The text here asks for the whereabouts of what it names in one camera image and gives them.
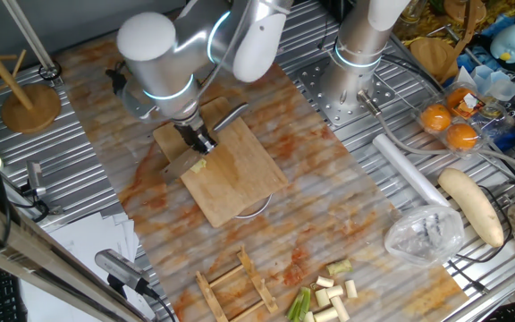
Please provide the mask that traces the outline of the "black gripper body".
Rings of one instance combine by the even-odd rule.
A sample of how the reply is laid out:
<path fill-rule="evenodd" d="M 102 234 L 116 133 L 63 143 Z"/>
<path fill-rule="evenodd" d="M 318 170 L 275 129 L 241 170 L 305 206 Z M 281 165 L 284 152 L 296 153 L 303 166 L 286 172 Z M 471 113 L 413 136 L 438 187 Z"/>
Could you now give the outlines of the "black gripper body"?
<path fill-rule="evenodd" d="M 207 128 L 201 119 L 175 122 L 173 126 L 187 144 L 204 144 L 207 141 Z"/>

